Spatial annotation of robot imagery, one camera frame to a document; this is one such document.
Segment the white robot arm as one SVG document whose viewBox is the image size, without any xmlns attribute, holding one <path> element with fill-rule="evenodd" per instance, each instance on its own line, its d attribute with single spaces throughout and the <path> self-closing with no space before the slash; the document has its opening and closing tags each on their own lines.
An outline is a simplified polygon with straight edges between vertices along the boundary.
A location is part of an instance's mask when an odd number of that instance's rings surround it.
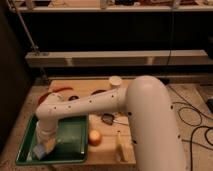
<svg viewBox="0 0 213 171">
<path fill-rule="evenodd" d="M 52 93 L 36 109 L 40 142 L 56 136 L 58 121 L 90 113 L 124 112 L 128 116 L 137 168 L 140 171 L 186 171 L 184 148 L 165 85 L 154 76 L 140 76 L 126 88 L 64 101 Z"/>
</svg>

